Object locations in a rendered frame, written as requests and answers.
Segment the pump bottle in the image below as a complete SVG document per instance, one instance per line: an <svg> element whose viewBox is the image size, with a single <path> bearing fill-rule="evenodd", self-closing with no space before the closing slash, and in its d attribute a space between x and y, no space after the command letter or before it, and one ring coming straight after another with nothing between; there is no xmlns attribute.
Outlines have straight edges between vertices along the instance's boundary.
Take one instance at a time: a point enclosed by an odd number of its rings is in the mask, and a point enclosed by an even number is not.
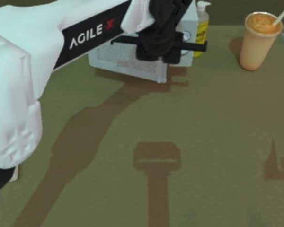
<svg viewBox="0 0 284 227"><path fill-rule="evenodd" d="M207 1L198 1L197 2L197 14L198 14L198 31L197 31L197 37L195 40L195 43L197 44L204 44L206 40L206 33L208 28L208 22L209 22L209 15L205 11L206 6L210 6L211 3ZM202 54L202 52L194 52L194 57L199 57Z"/></svg>

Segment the white straw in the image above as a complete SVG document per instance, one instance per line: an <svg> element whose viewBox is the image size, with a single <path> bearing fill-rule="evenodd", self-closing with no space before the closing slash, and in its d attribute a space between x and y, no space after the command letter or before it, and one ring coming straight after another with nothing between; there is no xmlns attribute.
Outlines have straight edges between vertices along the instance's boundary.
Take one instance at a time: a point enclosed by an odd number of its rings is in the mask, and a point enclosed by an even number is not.
<svg viewBox="0 0 284 227"><path fill-rule="evenodd" d="M278 16L278 18L274 21L274 23L272 24L273 26L276 26L284 17L284 10L283 12L280 14L280 16Z"/></svg>

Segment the iced coffee cup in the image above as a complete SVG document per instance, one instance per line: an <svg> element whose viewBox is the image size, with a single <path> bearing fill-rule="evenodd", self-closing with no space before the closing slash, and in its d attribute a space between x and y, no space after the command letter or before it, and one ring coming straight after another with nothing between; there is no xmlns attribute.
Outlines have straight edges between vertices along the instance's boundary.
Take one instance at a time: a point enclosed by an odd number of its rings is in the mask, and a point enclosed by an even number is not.
<svg viewBox="0 0 284 227"><path fill-rule="evenodd" d="M276 18L275 15L265 12L254 12L246 17L240 52L242 68L246 70L260 68L275 38L283 29L282 22L272 25Z"/></svg>

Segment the white robotic arm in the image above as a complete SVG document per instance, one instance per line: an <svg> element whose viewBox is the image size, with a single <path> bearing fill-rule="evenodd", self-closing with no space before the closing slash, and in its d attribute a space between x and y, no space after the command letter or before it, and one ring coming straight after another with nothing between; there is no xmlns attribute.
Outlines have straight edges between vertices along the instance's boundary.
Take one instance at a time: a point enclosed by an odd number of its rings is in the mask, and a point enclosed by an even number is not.
<svg viewBox="0 0 284 227"><path fill-rule="evenodd" d="M0 8L0 168L26 160L42 135L41 97L53 70L123 31L128 0L58 0Z"/></svg>

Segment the dark background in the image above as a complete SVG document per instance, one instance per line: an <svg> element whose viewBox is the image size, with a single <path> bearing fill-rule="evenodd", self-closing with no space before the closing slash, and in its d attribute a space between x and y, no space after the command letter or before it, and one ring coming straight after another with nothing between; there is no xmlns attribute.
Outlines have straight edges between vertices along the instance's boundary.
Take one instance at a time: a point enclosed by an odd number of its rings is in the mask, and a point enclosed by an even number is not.
<svg viewBox="0 0 284 227"><path fill-rule="evenodd" d="M0 0L0 6L33 6L54 0ZM207 12L211 25L242 25L244 17L254 11L278 15L284 9L284 0L208 0L212 3Z"/></svg>

